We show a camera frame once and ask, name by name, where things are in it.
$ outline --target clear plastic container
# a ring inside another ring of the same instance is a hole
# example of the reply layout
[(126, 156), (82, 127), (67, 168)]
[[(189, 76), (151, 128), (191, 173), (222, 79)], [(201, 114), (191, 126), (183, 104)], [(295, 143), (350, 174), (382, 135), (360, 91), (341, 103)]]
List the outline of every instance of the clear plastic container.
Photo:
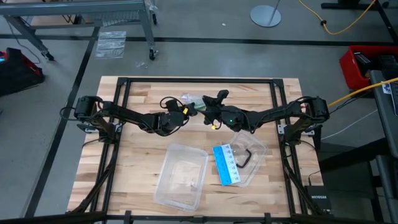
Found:
[(209, 155), (201, 149), (169, 146), (155, 193), (155, 201), (183, 211), (195, 211), (200, 202)]
[(255, 176), (257, 170), (261, 165), (264, 164), (268, 147), (262, 142), (258, 141), (247, 131), (240, 131), (236, 133), (232, 141), (228, 142), (227, 144), (231, 145), (237, 165), (244, 165), (249, 157), (247, 150), (251, 153), (248, 163), (243, 168), (238, 167), (241, 181), (239, 183), (233, 184), (239, 187), (247, 187)]

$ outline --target wooden table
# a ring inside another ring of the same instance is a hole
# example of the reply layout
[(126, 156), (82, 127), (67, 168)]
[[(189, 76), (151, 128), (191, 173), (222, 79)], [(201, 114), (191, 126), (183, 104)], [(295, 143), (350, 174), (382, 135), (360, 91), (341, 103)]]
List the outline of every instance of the wooden table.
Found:
[[(112, 101), (117, 79), (102, 77), (98, 96)], [(285, 78), (284, 84), (288, 102), (302, 96), (298, 79)], [(140, 113), (154, 113), (163, 111), (159, 101), (165, 96), (180, 98), (182, 93), (192, 93), (215, 97), (219, 90), (224, 89), (229, 90), (229, 96), (223, 102), (226, 105), (255, 111), (272, 108), (268, 84), (159, 82), (132, 83), (127, 108)], [(279, 91), (277, 97), (281, 105)], [(126, 124), (122, 131), (108, 214), (124, 215), (126, 210), (131, 210), (133, 215), (263, 217), (265, 212), (269, 212), (272, 217), (290, 217), (275, 122), (263, 125), (255, 133), (255, 137), (266, 144), (269, 150), (265, 163), (248, 187), (220, 184), (212, 147), (229, 141), (233, 136), (234, 133), (226, 126), (217, 131), (205, 126), (201, 114), (192, 117), (186, 126), (166, 138), (147, 134), (133, 124)], [(88, 134), (86, 141), (96, 138), (97, 134)], [(308, 137), (302, 139), (313, 143)], [(159, 172), (166, 150), (172, 143), (203, 149), (209, 154), (200, 206), (195, 212), (183, 212), (154, 201)], [(75, 208), (94, 186), (102, 147), (103, 143), (94, 142), (83, 148), (69, 210)], [(306, 184), (308, 175), (319, 170), (317, 155), (311, 146), (300, 144), (297, 146), (297, 156), (302, 180)], [(320, 173), (311, 178), (314, 185), (322, 185)], [(298, 193), (293, 183), (292, 187), (296, 211), (299, 212)], [(100, 192), (98, 209), (102, 207), (103, 194), (104, 190)]]

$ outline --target concrete floor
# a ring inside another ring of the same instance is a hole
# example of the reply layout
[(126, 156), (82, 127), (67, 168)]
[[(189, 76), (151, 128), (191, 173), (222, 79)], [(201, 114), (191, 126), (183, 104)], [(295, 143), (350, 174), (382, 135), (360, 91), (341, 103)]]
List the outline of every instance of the concrete floor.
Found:
[[(321, 10), (318, 1), (305, 1), (328, 20), (330, 30), (340, 30), (357, 18), (361, 11)], [(319, 20), (297, 1), (281, 1), (282, 22), (266, 29), (249, 18), (252, 7), (274, 5), (276, 0), (168, 0), (158, 1), (159, 26), (156, 37), (213, 37), (277, 40), (344, 40), (390, 42), (391, 38), (377, 12), (369, 12), (352, 29), (341, 35), (328, 35)], [(398, 9), (386, 10), (398, 30)], [(38, 30), (38, 34), (91, 35), (91, 28)], [(125, 30), (127, 36), (141, 36), (139, 26), (118, 26), (102, 29)], [(0, 33), (9, 34), (4, 20)], [(26, 40), (21, 43), (40, 55)], [(56, 62), (40, 57), (39, 65), (46, 81), (38, 87), (0, 98), (0, 219), (20, 217), (38, 178), (53, 133), (59, 120), (58, 111), (65, 105), (72, 83), (85, 52), (87, 41), (45, 40)], [(1, 39), (0, 49), (19, 48), (12, 39)], [(145, 42), (128, 42), (124, 57), (98, 60), (91, 57), (81, 83), (78, 97), (95, 95), (103, 75), (145, 76), (214, 76), (299, 78), (304, 95), (317, 96), (331, 102), (347, 94), (338, 60), (347, 47), (313, 47), (293, 45), (157, 43), (160, 51), (155, 62), (149, 62)], [(22, 50), (29, 58), (30, 53)], [(136, 68), (144, 61), (148, 69)], [(360, 99), (336, 112), (325, 123), (323, 136), (333, 134), (376, 108), (374, 100)], [(69, 122), (63, 135), (49, 179), (36, 215), (65, 212), (81, 154), (84, 133)], [(377, 114), (366, 118), (344, 133), (326, 142), (360, 146), (383, 137)], [(324, 174), (331, 187), (334, 213), (339, 217), (372, 219), (366, 195), (339, 192), (339, 189), (361, 189), (367, 173), (361, 167), (350, 167), (337, 173)]]

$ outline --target red toolbox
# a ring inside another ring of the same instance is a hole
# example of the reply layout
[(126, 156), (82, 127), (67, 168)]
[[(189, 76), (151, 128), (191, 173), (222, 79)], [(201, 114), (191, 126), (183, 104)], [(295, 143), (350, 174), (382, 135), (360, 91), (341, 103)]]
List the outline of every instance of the red toolbox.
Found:
[(356, 63), (354, 52), (361, 52), (364, 56), (369, 58), (376, 58), (380, 54), (396, 54), (398, 55), (398, 47), (390, 46), (350, 46), (347, 53), (340, 58), (341, 69), (346, 79), (348, 88), (358, 90), (367, 87), (370, 82), (359, 71)]

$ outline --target caster wheel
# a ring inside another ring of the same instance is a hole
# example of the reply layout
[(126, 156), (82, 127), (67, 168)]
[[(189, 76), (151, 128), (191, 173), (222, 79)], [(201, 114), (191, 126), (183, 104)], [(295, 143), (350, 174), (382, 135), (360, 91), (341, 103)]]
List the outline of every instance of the caster wheel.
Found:
[(157, 54), (157, 50), (155, 51), (155, 50), (149, 50), (149, 59), (151, 59), (151, 60), (155, 60), (155, 58), (156, 58), (156, 54)]
[(389, 5), (389, 2), (384, 2), (383, 4), (381, 4), (381, 6), (382, 6), (383, 8), (387, 8), (388, 5)]
[(54, 57), (49, 53), (42, 53), (43, 57), (45, 57), (46, 59), (48, 59), (49, 61), (54, 61)]
[(152, 21), (154, 22), (154, 25), (157, 25), (156, 14), (152, 14)]

